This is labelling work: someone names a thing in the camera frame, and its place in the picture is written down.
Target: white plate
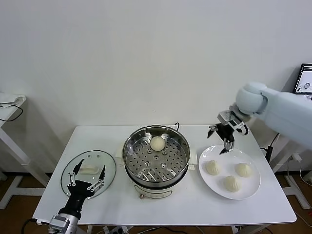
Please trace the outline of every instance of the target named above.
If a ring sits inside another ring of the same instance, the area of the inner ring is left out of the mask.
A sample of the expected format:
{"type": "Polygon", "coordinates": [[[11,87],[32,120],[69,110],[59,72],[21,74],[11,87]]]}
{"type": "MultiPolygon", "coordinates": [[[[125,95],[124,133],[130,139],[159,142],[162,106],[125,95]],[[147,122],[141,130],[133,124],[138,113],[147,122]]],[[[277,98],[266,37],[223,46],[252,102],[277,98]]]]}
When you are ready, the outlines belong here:
{"type": "Polygon", "coordinates": [[[259,189],[261,178],[260,173],[253,160],[244,152],[234,148],[229,153],[219,155],[223,145],[210,146],[201,154],[198,162],[199,172],[205,183],[217,194],[233,199],[244,200],[253,196],[259,189]],[[210,175],[206,168],[205,163],[210,160],[215,160],[221,167],[221,172],[218,175],[210,175]],[[235,166],[238,163],[247,163],[253,170],[253,174],[248,178],[240,177],[236,171],[235,166]],[[224,179],[227,176],[236,176],[241,182],[241,189],[238,192],[232,193],[224,186],[224,179]]]}

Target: white wall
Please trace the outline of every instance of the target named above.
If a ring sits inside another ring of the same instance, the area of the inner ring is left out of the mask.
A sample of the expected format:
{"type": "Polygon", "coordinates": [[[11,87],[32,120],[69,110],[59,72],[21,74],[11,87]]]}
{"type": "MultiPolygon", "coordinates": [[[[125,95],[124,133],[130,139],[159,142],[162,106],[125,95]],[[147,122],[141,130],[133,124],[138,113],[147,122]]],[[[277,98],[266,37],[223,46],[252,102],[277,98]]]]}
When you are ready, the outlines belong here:
{"type": "MultiPolygon", "coordinates": [[[[76,125],[216,122],[244,83],[312,62],[309,0],[0,2],[0,91],[76,125]]],[[[27,113],[29,119],[35,119],[27,113]]]]}

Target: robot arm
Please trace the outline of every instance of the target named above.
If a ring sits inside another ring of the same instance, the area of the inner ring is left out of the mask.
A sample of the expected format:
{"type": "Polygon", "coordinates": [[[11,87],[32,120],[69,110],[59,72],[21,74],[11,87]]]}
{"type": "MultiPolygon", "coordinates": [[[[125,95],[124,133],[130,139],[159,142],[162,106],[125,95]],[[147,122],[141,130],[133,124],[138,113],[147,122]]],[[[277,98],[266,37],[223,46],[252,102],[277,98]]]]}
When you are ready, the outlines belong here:
{"type": "Polygon", "coordinates": [[[224,140],[224,151],[233,149],[234,141],[228,144],[233,137],[234,130],[242,132],[244,122],[255,116],[265,122],[271,129],[289,139],[312,149],[312,104],[301,96],[279,92],[261,83],[251,82],[242,87],[236,96],[236,103],[229,110],[219,113],[221,124],[213,125],[220,131],[227,127],[226,134],[218,135],[224,140]]]}

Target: table leg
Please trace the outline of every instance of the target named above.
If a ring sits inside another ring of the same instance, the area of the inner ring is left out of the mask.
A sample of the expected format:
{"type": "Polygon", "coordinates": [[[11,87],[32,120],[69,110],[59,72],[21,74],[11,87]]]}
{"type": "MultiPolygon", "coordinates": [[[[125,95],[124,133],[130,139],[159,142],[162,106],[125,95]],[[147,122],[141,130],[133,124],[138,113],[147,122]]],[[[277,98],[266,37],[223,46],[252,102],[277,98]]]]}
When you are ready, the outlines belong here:
{"type": "Polygon", "coordinates": [[[8,177],[0,171],[0,180],[6,180],[8,177]]]}
{"type": "Polygon", "coordinates": [[[310,171],[309,173],[307,173],[304,177],[303,177],[304,181],[311,181],[312,182],[312,171],[310,171]]]}
{"type": "Polygon", "coordinates": [[[49,177],[24,153],[24,151],[0,128],[0,139],[9,147],[11,155],[43,186],[47,186],[49,177]]]}
{"type": "Polygon", "coordinates": [[[256,233],[256,232],[258,232],[258,231],[260,231],[260,230],[262,230],[268,226],[269,226],[269,224],[245,226],[236,234],[254,234],[254,233],[256,233]]]}
{"type": "Polygon", "coordinates": [[[18,187],[21,180],[23,179],[22,176],[16,176],[11,183],[8,190],[5,192],[3,198],[0,201],[0,210],[4,210],[6,206],[9,204],[13,195],[20,195],[20,196],[42,196],[44,189],[43,188],[20,188],[18,187]]]}
{"type": "Polygon", "coordinates": [[[87,234],[92,234],[92,229],[93,229],[93,226],[88,225],[87,234]]]}

